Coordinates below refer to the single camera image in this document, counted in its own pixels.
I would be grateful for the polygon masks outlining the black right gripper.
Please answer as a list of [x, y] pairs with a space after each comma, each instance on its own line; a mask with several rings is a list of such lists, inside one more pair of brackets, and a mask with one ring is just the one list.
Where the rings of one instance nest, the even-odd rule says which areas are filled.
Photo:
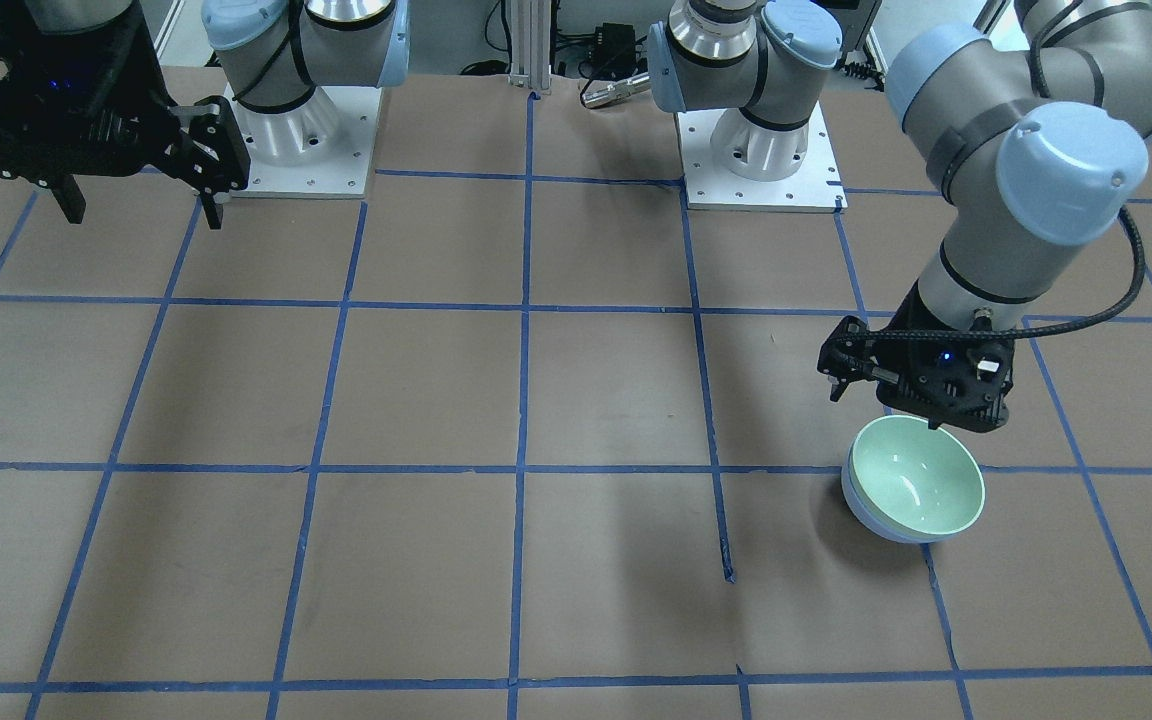
[[0, 1], [0, 176], [26, 179], [82, 223], [77, 176], [159, 169], [200, 192], [211, 232], [250, 156], [223, 97], [174, 99], [137, 1]]

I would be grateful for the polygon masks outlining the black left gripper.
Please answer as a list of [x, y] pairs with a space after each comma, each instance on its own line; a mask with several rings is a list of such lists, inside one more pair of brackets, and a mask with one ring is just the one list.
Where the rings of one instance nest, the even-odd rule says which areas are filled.
[[920, 416], [929, 430], [990, 433], [1010, 418], [1016, 338], [986, 319], [969, 331], [873, 331], [846, 316], [820, 346], [817, 370], [829, 378], [835, 404], [850, 384], [876, 382], [882, 406]]

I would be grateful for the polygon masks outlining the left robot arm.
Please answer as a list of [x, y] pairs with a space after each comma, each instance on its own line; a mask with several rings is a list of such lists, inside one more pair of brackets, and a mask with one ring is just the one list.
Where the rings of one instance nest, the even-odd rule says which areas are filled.
[[[884, 74], [884, 94], [955, 222], [890, 323], [856, 316], [820, 346], [838, 400], [876, 382], [882, 406], [931, 427], [1005, 425], [1020, 327], [1089, 242], [1123, 225], [1132, 279], [1114, 305], [1036, 336], [1120, 314], [1143, 282], [1143, 243], [1126, 202], [1152, 145], [1152, 6], [1018, 1], [1025, 51], [1001, 51], [964, 23], [914, 38]], [[791, 177], [809, 120], [838, 63], [838, 20], [810, 1], [677, 1], [646, 35], [659, 109], [714, 111], [708, 152], [751, 182]]]

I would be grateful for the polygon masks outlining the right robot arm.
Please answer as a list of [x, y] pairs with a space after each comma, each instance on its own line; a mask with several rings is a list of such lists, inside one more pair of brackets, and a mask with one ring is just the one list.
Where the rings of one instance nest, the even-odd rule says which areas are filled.
[[182, 104], [137, 1], [0, 1], [0, 177], [79, 223], [79, 177], [152, 167], [217, 229], [253, 159], [289, 165], [338, 141], [329, 88], [394, 88], [410, 67], [403, 1], [206, 1], [200, 20], [230, 91]]

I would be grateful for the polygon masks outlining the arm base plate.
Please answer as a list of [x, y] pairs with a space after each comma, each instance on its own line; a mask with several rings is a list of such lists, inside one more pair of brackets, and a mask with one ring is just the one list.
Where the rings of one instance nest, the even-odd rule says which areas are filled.
[[774, 141], [761, 128], [726, 132], [718, 145], [723, 109], [675, 114], [684, 164], [687, 206], [692, 210], [833, 213], [849, 206], [838, 173], [823, 105], [791, 141]]
[[316, 88], [283, 113], [236, 111], [250, 179], [236, 197], [365, 199], [384, 99], [381, 88]]

